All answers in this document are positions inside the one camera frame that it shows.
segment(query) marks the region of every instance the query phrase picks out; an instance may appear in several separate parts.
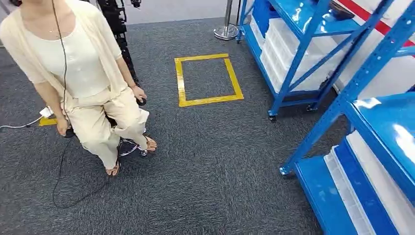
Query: yellow tape square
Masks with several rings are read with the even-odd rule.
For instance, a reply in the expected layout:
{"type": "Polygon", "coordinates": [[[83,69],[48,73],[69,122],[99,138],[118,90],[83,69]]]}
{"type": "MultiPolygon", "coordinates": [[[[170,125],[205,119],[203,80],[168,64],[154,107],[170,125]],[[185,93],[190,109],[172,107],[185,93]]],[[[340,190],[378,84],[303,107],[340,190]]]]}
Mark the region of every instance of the yellow tape square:
{"type": "Polygon", "coordinates": [[[39,126],[49,126],[49,125],[56,125],[58,123],[58,121],[56,120],[56,118],[41,118],[39,121],[39,126]]]}
{"type": "Polygon", "coordinates": [[[244,99],[244,96],[242,94],[238,80],[236,79],[236,74],[235,74],[235,71],[233,70],[231,60],[229,59],[228,54],[223,53],[223,54],[214,54],[214,55],[198,55],[198,56],[191,56],[191,57],[180,57],[180,58],[175,58],[174,63],[176,64],[177,88],[179,90],[179,107],[187,107],[187,106],[192,106],[192,105],[210,104],[210,103],[244,99]],[[186,93],[184,90],[182,62],[192,61],[192,60],[218,59],[218,58],[224,58],[226,70],[228,71],[229,77],[231,78],[231,82],[232,82],[232,86],[233,86],[233,90],[235,94],[204,98],[204,99],[186,100],[186,93]]]}

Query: caster wheel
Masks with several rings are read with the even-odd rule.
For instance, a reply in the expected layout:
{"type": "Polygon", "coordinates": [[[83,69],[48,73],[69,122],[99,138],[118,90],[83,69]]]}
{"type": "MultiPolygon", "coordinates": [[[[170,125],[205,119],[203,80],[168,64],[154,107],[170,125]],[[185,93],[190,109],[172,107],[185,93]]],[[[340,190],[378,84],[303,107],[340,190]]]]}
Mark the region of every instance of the caster wheel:
{"type": "Polygon", "coordinates": [[[276,116],[269,116],[269,119],[271,122],[276,122],[277,117],[276,116]]]}
{"type": "Polygon", "coordinates": [[[317,108],[311,108],[311,105],[308,105],[306,110],[307,112],[311,112],[311,111],[316,111],[317,108]]]}

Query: plastic container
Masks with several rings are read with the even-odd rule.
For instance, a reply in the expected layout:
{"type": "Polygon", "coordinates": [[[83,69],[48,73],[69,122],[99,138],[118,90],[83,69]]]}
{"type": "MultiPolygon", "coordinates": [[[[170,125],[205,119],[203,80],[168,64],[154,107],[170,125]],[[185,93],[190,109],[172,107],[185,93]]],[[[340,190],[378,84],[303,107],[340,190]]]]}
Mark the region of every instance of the plastic container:
{"type": "Polygon", "coordinates": [[[281,89],[282,83],[279,81],[278,75],[275,73],[275,70],[272,65],[272,61],[267,54],[266,51],[262,51],[261,56],[259,59],[262,62],[262,65],[264,66],[265,71],[267,72],[267,75],[272,83],[272,86],[274,88],[274,91],[276,93],[279,93],[279,90],[281,89]]]}
{"type": "Polygon", "coordinates": [[[345,204],[347,213],[349,214],[357,233],[359,235],[374,235],[375,231],[369,218],[334,152],[335,147],[336,146],[331,149],[328,155],[324,156],[324,161],[330,171],[331,178],[345,204]]]}
{"type": "Polygon", "coordinates": [[[415,208],[357,131],[346,136],[357,160],[399,234],[415,231],[415,208]]]}
{"type": "MultiPolygon", "coordinates": [[[[266,39],[274,44],[285,67],[290,67],[300,41],[282,19],[270,19],[266,39]]],[[[300,70],[309,70],[336,46],[337,43],[330,36],[313,38],[300,63],[300,70]]],[[[331,69],[335,69],[343,56],[344,52],[340,50],[324,65],[331,65],[331,69]]]]}
{"type": "MultiPolygon", "coordinates": [[[[276,79],[278,79],[278,83],[281,84],[279,86],[279,89],[280,89],[287,75],[287,72],[289,70],[289,66],[286,66],[282,62],[279,54],[277,53],[277,49],[275,48],[274,44],[271,43],[271,41],[268,40],[267,38],[265,39],[265,43],[262,47],[262,53],[267,54],[267,59],[269,60],[267,61],[267,63],[271,64],[271,67],[273,68],[274,73],[276,74],[276,79]]],[[[307,70],[299,67],[294,75],[293,80],[291,81],[291,84],[297,81],[306,71],[307,70]]],[[[321,66],[318,70],[312,73],[307,79],[301,82],[293,90],[294,91],[318,90],[320,88],[321,83],[327,79],[328,73],[330,71],[331,70],[330,68],[327,67],[327,65],[321,66]]]]}
{"type": "MultiPolygon", "coordinates": [[[[275,66],[276,63],[273,61],[266,50],[263,50],[259,59],[264,66],[265,71],[272,83],[274,91],[279,93],[282,86],[282,80],[284,77],[280,77],[279,74],[276,72],[275,66]]],[[[312,80],[305,80],[300,83],[297,87],[294,88],[294,91],[313,91],[316,90],[315,84],[313,84],[312,80]]]]}
{"type": "Polygon", "coordinates": [[[265,38],[262,36],[261,31],[259,31],[258,24],[255,21],[254,16],[251,18],[250,27],[252,32],[254,33],[256,42],[258,42],[259,47],[262,49],[262,46],[264,45],[265,38]]]}

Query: gray carpet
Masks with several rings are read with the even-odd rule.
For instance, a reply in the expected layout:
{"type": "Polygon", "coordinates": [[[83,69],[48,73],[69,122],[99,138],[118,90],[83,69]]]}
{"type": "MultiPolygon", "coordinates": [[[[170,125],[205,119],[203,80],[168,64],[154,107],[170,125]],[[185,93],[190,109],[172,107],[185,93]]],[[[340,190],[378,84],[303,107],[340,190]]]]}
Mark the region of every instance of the gray carpet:
{"type": "MultiPolygon", "coordinates": [[[[236,234],[320,233],[295,177],[278,166],[335,97],[319,111],[283,108],[268,121],[269,90],[245,43],[215,39],[221,19],[130,25],[131,55],[151,112],[155,154],[121,159],[121,172],[99,193],[61,210],[52,203],[60,155],[68,140],[54,126],[0,133],[1,234],[236,234]],[[228,53],[244,100],[178,107],[175,57],[228,53]]],[[[0,125],[38,117],[43,103],[24,74],[0,51],[0,125]]],[[[232,93],[220,60],[186,62],[189,98],[232,93]]],[[[309,155],[327,153],[345,131],[341,119],[309,155]]],[[[106,181],[97,157],[77,141],[68,146],[59,205],[106,181]]]]}

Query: blue metal shelf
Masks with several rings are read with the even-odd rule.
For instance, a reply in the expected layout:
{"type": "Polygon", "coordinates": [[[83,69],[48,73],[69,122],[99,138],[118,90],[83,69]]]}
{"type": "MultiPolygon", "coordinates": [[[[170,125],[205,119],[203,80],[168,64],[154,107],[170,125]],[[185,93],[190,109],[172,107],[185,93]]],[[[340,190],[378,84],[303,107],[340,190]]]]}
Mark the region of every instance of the blue metal shelf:
{"type": "Polygon", "coordinates": [[[415,55],[415,46],[402,47],[396,52],[395,57],[408,56],[408,55],[415,55]]]}
{"type": "Polygon", "coordinates": [[[369,179],[359,164],[356,156],[346,139],[334,148],[334,152],[340,161],[347,178],[349,179],[366,215],[376,234],[398,234],[388,213],[378,198],[369,179]]]}
{"type": "MultiPolygon", "coordinates": [[[[377,17],[382,16],[386,9],[390,6],[391,0],[382,0],[373,15],[377,17]]],[[[316,143],[329,127],[337,120],[337,118],[345,114],[351,122],[351,126],[358,130],[362,138],[374,152],[376,157],[393,177],[400,189],[406,194],[412,205],[415,206],[415,93],[408,92],[405,94],[398,94],[389,97],[372,98],[368,100],[356,100],[362,90],[369,84],[369,82],[380,72],[380,70],[396,56],[403,54],[408,55],[413,53],[414,48],[402,51],[402,46],[415,32],[415,0],[413,0],[402,16],[396,21],[392,29],[385,35],[385,38],[377,45],[374,51],[367,57],[360,69],[357,70],[347,86],[341,91],[337,98],[328,107],[327,111],[321,116],[319,121],[313,129],[307,134],[293,155],[279,168],[282,175],[287,175],[294,170],[304,188],[307,188],[307,194],[315,194],[312,191],[312,178],[321,178],[321,175],[326,175],[327,169],[323,166],[316,167],[316,163],[312,159],[303,160],[302,158],[307,154],[310,148],[316,143]]],[[[367,38],[366,33],[359,35],[346,57],[350,59],[350,55],[354,54],[359,47],[356,44],[361,44],[362,38],[367,38]]],[[[336,68],[334,74],[339,74],[346,66],[346,60],[340,63],[336,68]]],[[[381,230],[382,234],[393,234],[382,230],[381,223],[388,225],[387,219],[381,215],[382,210],[377,211],[375,207],[369,206],[371,188],[365,188],[359,183],[367,182],[365,175],[361,169],[358,170],[358,163],[356,161],[342,161],[341,164],[350,179],[356,194],[358,195],[365,211],[371,216],[378,212],[379,214],[376,222],[371,221],[372,226],[377,230],[381,230]]],[[[313,208],[318,214],[319,221],[325,222],[327,219],[332,219],[330,214],[324,215],[322,218],[318,209],[315,209],[316,197],[308,196],[313,208]]],[[[336,216],[336,221],[344,219],[343,212],[336,216]]]]}
{"type": "Polygon", "coordinates": [[[294,170],[325,234],[357,234],[323,156],[303,159],[294,170]]]}
{"type": "MultiPolygon", "coordinates": [[[[269,2],[297,38],[301,40],[316,12],[317,4],[312,0],[269,0],[269,2]]],[[[314,37],[349,34],[358,28],[360,28],[360,25],[353,19],[336,20],[327,8],[327,12],[323,15],[314,32],[314,37]]]]}
{"type": "Polygon", "coordinates": [[[356,100],[344,113],[415,205],[415,93],[356,100]]]}
{"type": "Polygon", "coordinates": [[[248,47],[251,50],[251,54],[254,57],[256,63],[258,64],[259,70],[261,70],[262,75],[265,78],[265,81],[267,82],[268,87],[270,88],[271,93],[274,97],[277,97],[278,94],[275,92],[275,89],[272,86],[271,80],[268,77],[267,72],[265,71],[264,65],[261,62],[261,59],[259,58],[261,56],[262,50],[258,45],[258,42],[256,41],[256,38],[254,36],[254,32],[252,32],[252,29],[249,25],[242,26],[242,31],[245,34],[245,39],[248,43],[248,47]]]}
{"type": "MultiPolygon", "coordinates": [[[[273,94],[274,98],[278,97],[278,93],[275,92],[275,89],[271,83],[271,80],[268,77],[268,74],[265,71],[264,65],[261,62],[260,56],[261,56],[262,50],[259,47],[258,42],[256,41],[256,38],[254,36],[254,33],[252,32],[251,27],[249,25],[244,25],[241,27],[241,30],[242,30],[242,33],[245,35],[245,39],[247,41],[251,54],[254,57],[256,63],[258,64],[259,70],[264,76],[264,79],[267,82],[267,85],[270,88],[271,93],[273,94]]],[[[305,94],[317,96],[319,94],[319,91],[294,91],[294,92],[288,93],[287,96],[297,96],[297,95],[305,95],[305,94]]],[[[316,99],[286,101],[286,102],[283,102],[282,106],[296,105],[299,102],[311,103],[311,102],[316,102],[316,101],[317,101],[316,99]]]]}
{"type": "MultiPolygon", "coordinates": [[[[273,95],[274,102],[272,107],[269,109],[268,114],[271,120],[275,120],[276,115],[280,107],[298,105],[298,104],[310,104],[307,110],[316,110],[325,95],[330,91],[334,82],[338,79],[339,75],[345,69],[346,65],[362,45],[363,41],[369,36],[371,31],[374,29],[376,23],[381,19],[383,13],[388,9],[393,0],[382,0],[378,8],[373,12],[372,16],[362,25],[358,25],[353,19],[350,20],[336,20],[328,8],[330,0],[319,0],[318,3],[314,3],[312,0],[267,0],[279,14],[279,16],[285,21],[290,30],[299,39],[300,44],[297,48],[297,52],[292,60],[291,66],[284,78],[284,81],[279,89],[278,93],[273,89],[268,75],[266,74],[263,65],[259,61],[260,50],[256,41],[254,40],[251,29],[244,25],[244,20],[247,16],[246,6],[247,0],[243,0],[242,13],[240,18],[240,33],[237,36],[237,41],[241,40],[241,35],[245,32],[248,35],[248,44],[250,45],[251,51],[254,54],[255,60],[257,61],[261,72],[264,74],[265,80],[268,86],[270,86],[273,95]],[[345,40],[343,40],[336,48],[332,49],[324,58],[322,58],[316,65],[309,69],[306,73],[301,76],[296,82],[291,83],[294,75],[302,61],[302,58],[308,48],[313,37],[338,35],[338,34],[350,34],[345,40]],[[350,50],[346,53],[345,57],[340,62],[339,66],[335,69],[334,73],[328,80],[323,83],[322,87],[318,91],[313,91],[317,94],[315,97],[306,100],[294,100],[290,102],[283,102],[287,96],[292,96],[292,91],[302,81],[307,79],[312,73],[314,73],[319,67],[327,62],[333,55],[339,52],[349,43],[352,43],[350,50]]],[[[264,14],[267,15],[269,9],[262,8],[264,14]]]]}

